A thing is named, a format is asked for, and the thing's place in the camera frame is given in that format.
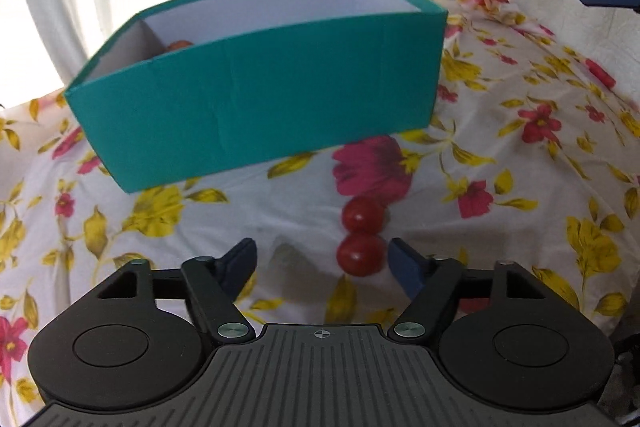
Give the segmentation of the red cherry tomato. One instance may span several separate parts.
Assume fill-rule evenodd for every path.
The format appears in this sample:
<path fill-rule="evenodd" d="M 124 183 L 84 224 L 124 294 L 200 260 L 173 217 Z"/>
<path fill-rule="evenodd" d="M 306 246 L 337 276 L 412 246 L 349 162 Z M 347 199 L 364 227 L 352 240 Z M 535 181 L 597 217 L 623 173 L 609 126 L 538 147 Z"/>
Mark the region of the red cherry tomato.
<path fill-rule="evenodd" d="M 349 234 L 337 247 L 336 261 L 353 277 L 370 277 L 380 272 L 385 263 L 386 243 L 377 235 Z"/>
<path fill-rule="evenodd" d="M 375 198 L 357 196 L 344 206 L 341 220 L 350 233 L 375 235 L 384 228 L 386 208 Z"/>

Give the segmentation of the red apple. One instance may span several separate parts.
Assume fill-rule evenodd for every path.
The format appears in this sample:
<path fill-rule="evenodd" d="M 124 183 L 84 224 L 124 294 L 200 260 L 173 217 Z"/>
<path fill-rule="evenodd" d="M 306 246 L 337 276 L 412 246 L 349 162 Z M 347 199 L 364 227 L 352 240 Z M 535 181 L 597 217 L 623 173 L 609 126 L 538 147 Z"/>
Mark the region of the red apple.
<path fill-rule="evenodd" d="M 185 48 L 190 48 L 190 46 L 193 46 L 193 42 L 189 40 L 177 40 L 172 43 L 169 43 L 168 46 L 166 46 L 165 52 L 166 53 L 175 52 Z"/>

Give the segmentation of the floral bed sheet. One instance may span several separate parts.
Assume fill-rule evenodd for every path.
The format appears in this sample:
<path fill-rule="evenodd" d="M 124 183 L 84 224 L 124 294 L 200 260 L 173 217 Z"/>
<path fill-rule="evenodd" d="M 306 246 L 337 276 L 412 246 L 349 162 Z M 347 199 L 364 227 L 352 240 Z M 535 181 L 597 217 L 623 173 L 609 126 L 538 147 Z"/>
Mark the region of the floral bed sheet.
<path fill-rule="evenodd" d="M 607 333 L 639 324 L 639 112 L 597 63 L 511 0 L 456 0 L 424 130 L 123 192 L 61 92 L 1 114 L 1 421 L 42 401 L 32 338 L 126 262 L 175 268 L 240 239 L 258 267 L 238 298 L 266 323 L 388 326 L 390 273 L 336 261 L 341 213 L 379 199 L 386 239 L 474 269 L 511 259 Z"/>

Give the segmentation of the teal cardboard box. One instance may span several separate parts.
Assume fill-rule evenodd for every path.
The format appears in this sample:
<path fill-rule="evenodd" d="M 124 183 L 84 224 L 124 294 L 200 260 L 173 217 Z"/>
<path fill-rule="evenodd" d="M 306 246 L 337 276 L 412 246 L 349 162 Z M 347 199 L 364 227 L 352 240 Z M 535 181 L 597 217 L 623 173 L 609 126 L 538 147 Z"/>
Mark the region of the teal cardboard box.
<path fill-rule="evenodd" d="M 170 0 L 123 24 L 65 98 L 126 192 L 423 128 L 432 0 Z M 169 43 L 193 46 L 166 53 Z"/>

